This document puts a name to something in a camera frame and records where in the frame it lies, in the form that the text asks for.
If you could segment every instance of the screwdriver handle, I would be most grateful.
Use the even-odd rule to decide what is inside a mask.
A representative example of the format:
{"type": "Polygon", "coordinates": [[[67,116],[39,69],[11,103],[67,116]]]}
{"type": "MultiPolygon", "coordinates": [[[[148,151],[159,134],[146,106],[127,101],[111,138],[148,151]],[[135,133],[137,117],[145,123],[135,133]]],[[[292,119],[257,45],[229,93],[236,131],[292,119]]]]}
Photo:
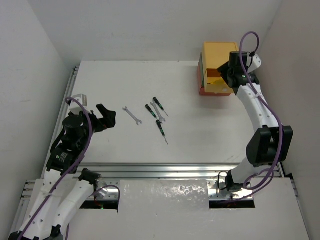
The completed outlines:
{"type": "Polygon", "coordinates": [[[145,105],[145,108],[152,114],[152,116],[154,116],[155,119],[157,119],[157,115],[154,113],[154,111],[152,111],[148,104],[145,105]]]}
{"type": "Polygon", "coordinates": [[[156,97],[153,98],[154,102],[159,106],[159,108],[161,108],[162,111],[164,111],[164,107],[160,104],[160,102],[158,101],[158,99],[156,97]]]}
{"type": "Polygon", "coordinates": [[[158,125],[158,128],[160,129],[162,136],[165,137],[166,135],[165,135],[164,130],[162,129],[161,122],[159,120],[157,120],[157,121],[155,121],[155,123],[158,125]]]}

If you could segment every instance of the precision screwdriver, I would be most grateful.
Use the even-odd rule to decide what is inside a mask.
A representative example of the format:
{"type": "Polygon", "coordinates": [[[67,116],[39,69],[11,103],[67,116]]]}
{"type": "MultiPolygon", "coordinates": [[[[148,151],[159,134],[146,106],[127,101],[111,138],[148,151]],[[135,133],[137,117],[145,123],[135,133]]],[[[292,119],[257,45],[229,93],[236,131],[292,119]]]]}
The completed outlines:
{"type": "Polygon", "coordinates": [[[161,126],[161,122],[159,120],[155,121],[155,123],[158,125],[158,128],[160,129],[160,132],[162,134],[162,136],[164,137],[164,140],[166,142],[166,144],[168,144],[168,141],[166,139],[166,135],[165,135],[165,132],[164,130],[162,129],[162,126],[161,126]]]}
{"type": "Polygon", "coordinates": [[[154,116],[155,119],[158,119],[157,115],[154,113],[154,111],[152,111],[148,104],[145,105],[145,108],[152,114],[152,116],[154,116]]]}
{"type": "Polygon", "coordinates": [[[162,111],[164,111],[164,113],[169,117],[169,115],[166,113],[164,107],[160,104],[160,102],[158,101],[158,99],[156,97],[153,98],[154,102],[159,106],[159,108],[161,108],[162,111]]]}

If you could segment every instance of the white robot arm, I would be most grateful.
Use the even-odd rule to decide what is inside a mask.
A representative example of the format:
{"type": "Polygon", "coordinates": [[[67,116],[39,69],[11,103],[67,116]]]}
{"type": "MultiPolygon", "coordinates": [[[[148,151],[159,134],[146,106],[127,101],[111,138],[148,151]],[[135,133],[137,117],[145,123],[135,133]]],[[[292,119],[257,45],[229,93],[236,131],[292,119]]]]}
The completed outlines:
{"type": "Polygon", "coordinates": [[[61,202],[84,158],[93,133],[116,125],[115,111],[98,104],[96,107],[103,116],[98,119],[85,108],[87,98],[84,97],[80,94],[71,98],[81,109],[71,104],[69,116],[62,123],[63,129],[51,146],[43,186],[30,215],[20,230],[9,236],[9,240],[62,240],[62,234],[77,210],[94,193],[100,175],[85,168],[73,190],[61,202]]]}
{"type": "MultiPolygon", "coordinates": [[[[256,54],[252,60],[252,67],[248,70],[248,66],[245,66],[246,70],[250,72],[249,76],[252,81],[252,85],[250,85],[240,64],[240,57],[242,57],[244,63],[248,64],[248,52],[243,52],[242,56],[240,56],[238,51],[230,52],[229,62],[221,66],[218,71],[223,80],[233,89],[236,96],[243,103],[255,133],[246,147],[246,158],[239,166],[229,171],[225,178],[226,189],[228,191],[240,190],[248,177],[261,172],[261,166],[272,164],[276,157],[279,143],[278,121],[261,102],[261,100],[263,100],[267,103],[262,94],[259,80],[252,72],[261,66],[262,61],[256,54]]],[[[284,126],[282,147],[278,162],[286,159],[292,137],[292,128],[290,126],[284,126]]]]}

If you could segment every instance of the white tabletop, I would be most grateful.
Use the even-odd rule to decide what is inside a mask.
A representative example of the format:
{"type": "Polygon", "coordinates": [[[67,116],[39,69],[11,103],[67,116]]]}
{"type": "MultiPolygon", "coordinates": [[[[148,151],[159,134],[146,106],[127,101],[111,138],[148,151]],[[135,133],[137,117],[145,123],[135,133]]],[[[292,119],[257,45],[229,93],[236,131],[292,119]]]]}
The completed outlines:
{"type": "Polygon", "coordinates": [[[253,136],[247,112],[233,94],[200,96],[196,61],[83,61],[72,95],[87,95],[116,111],[115,128],[93,135],[87,163],[240,163],[253,136]],[[165,143],[145,108],[153,97],[163,105],[165,143]],[[140,120],[123,111],[128,109],[140,120]]]}
{"type": "MultiPolygon", "coordinates": [[[[252,180],[254,185],[259,181],[252,180]]],[[[69,239],[309,239],[289,178],[275,178],[257,193],[255,208],[209,209],[206,186],[201,180],[120,181],[119,213],[80,209],[69,239]]]]}

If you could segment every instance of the open-end wrench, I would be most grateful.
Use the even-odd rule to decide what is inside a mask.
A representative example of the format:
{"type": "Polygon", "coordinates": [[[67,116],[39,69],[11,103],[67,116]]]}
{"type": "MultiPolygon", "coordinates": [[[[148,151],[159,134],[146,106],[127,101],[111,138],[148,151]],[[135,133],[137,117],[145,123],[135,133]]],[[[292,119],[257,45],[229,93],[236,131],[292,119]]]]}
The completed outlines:
{"type": "Polygon", "coordinates": [[[135,120],[135,123],[139,126],[139,124],[142,124],[142,121],[139,120],[138,118],[136,118],[129,110],[128,108],[125,106],[122,108],[123,111],[126,111],[134,120],[135,120]]]}
{"type": "Polygon", "coordinates": [[[154,107],[154,110],[156,111],[156,114],[158,114],[158,117],[159,117],[159,121],[162,123],[162,122],[165,122],[166,119],[164,117],[161,116],[158,108],[157,108],[157,104],[155,103],[155,101],[152,101],[150,102],[150,104],[154,107]]]}

